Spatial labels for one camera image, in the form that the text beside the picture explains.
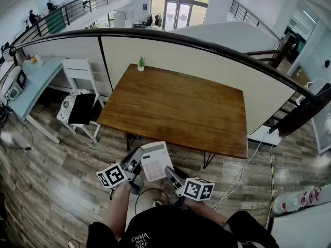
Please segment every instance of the person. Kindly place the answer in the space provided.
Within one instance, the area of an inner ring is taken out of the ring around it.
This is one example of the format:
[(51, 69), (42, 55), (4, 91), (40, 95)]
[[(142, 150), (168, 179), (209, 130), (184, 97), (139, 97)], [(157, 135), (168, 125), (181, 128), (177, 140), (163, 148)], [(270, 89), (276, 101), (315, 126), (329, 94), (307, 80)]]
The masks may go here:
[(158, 205), (133, 217), (125, 231), (130, 191), (127, 181), (117, 186), (102, 222), (89, 225), (86, 248), (279, 248), (248, 212), (239, 211), (228, 219), (205, 203), (188, 198), (184, 203), (189, 209)]
[(58, 7), (58, 5), (55, 5), (52, 0), (48, 0), (48, 3), (46, 5), (48, 7), (49, 13), (53, 12)]
[(29, 20), (31, 25), (35, 24), (38, 21), (37, 16), (33, 14), (33, 10), (30, 10)]

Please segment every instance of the white chair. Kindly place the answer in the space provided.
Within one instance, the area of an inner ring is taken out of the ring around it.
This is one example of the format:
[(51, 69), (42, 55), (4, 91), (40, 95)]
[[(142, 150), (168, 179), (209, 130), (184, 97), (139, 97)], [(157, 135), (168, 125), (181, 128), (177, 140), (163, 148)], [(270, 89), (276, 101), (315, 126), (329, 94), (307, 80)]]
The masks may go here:
[[(69, 96), (66, 97), (66, 99), (72, 95), (77, 95), (77, 91), (79, 91), (80, 93), (84, 92), (83, 94), (87, 94), (90, 93), (88, 90), (85, 89), (79, 89), (75, 83), (75, 81), (73, 79), (83, 79), (83, 80), (90, 80), (92, 82), (93, 85), (93, 89), (95, 92), (95, 99), (94, 99), (94, 103), (92, 106), (92, 109), (95, 105), (95, 103), (97, 102), (97, 100), (99, 100), (102, 108), (104, 108), (104, 103), (103, 101), (100, 99), (100, 94), (95, 86), (95, 82), (94, 82), (94, 77), (92, 74), (92, 70), (91, 70), (91, 66), (88, 62), (88, 59), (85, 60), (74, 60), (74, 59), (63, 59), (62, 60), (62, 64), (63, 64), (63, 71), (72, 87), (72, 92), (70, 93)], [(64, 103), (66, 101), (66, 99), (63, 101), (62, 105), (61, 105), (61, 110), (64, 108)], [(68, 122), (66, 122), (63, 119), (63, 115), (61, 115), (61, 110), (59, 111), (59, 113), (57, 114), (57, 119), (60, 120), (73, 134), (76, 134), (76, 128), (79, 127), (81, 129), (83, 129), (86, 134), (94, 141), (97, 142), (97, 135), (98, 132), (100, 130), (101, 125), (97, 124), (95, 121), (90, 121), (90, 124), (96, 125), (97, 129), (94, 133), (94, 135), (92, 135), (86, 128), (86, 126), (84, 124), (72, 124), (73, 128), (68, 124)]]

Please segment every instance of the desk leg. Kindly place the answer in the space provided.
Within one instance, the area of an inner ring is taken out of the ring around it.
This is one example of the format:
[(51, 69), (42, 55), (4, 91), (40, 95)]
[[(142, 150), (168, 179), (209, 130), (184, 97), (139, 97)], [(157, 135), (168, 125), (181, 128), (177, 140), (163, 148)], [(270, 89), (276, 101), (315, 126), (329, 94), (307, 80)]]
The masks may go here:
[(210, 158), (211, 153), (208, 156), (207, 162), (206, 162), (206, 152), (203, 153), (204, 156), (204, 166), (202, 168), (206, 169), (207, 166), (210, 164), (210, 162), (212, 161), (212, 159), (215, 157), (215, 154)]
[(126, 145), (127, 145), (127, 150), (128, 151), (130, 150), (130, 147), (133, 144), (133, 142), (136, 140), (136, 138), (137, 138), (137, 136), (135, 136), (135, 135), (132, 135), (132, 134), (129, 134), (129, 133), (126, 134)]
[(60, 140), (55, 138), (51, 133), (49, 133), (42, 125), (40, 125), (32, 116), (27, 115), (26, 119), (35, 126), (38, 130), (40, 130), (43, 134), (45, 134), (48, 138), (52, 141), (56, 142), (57, 144), (60, 143)]

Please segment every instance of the small succulent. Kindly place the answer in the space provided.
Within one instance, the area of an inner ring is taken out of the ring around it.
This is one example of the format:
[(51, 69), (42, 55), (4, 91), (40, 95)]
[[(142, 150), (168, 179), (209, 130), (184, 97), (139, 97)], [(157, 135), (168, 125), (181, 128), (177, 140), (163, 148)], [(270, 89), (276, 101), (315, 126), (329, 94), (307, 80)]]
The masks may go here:
[(139, 62), (138, 62), (139, 67), (144, 67), (145, 66), (145, 58), (144, 56), (139, 57)]

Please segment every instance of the glass door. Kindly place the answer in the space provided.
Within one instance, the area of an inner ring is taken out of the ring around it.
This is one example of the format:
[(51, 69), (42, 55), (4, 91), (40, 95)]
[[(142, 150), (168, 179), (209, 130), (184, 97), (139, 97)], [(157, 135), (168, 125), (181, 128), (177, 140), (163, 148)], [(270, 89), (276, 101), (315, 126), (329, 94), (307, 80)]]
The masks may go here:
[(177, 13), (177, 2), (167, 2), (167, 11), (165, 13), (164, 30), (173, 30), (175, 27)]
[(188, 13), (190, 11), (190, 5), (179, 3), (176, 26), (175, 28), (181, 28), (187, 26)]

